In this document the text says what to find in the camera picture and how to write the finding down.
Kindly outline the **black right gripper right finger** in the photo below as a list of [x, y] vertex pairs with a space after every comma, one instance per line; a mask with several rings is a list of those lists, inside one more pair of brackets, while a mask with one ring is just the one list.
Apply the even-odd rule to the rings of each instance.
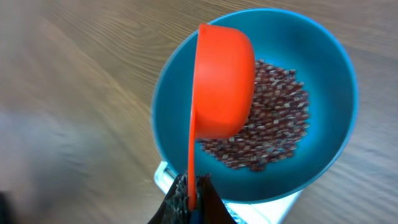
[[200, 224], [236, 224], [216, 189], [211, 183], [209, 175], [197, 178], [197, 209], [200, 214]]

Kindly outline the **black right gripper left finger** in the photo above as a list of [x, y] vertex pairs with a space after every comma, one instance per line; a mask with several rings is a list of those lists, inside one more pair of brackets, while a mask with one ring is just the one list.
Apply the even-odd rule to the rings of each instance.
[[176, 176], [171, 188], [148, 224], [188, 224], [187, 175]]

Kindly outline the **red measuring scoop blue handle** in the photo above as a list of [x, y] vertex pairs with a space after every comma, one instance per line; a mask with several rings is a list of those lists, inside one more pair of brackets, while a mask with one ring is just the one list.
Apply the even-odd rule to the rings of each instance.
[[229, 27], [200, 24], [192, 85], [187, 195], [198, 223], [195, 140], [228, 139], [248, 118], [254, 93], [254, 50], [249, 38]]

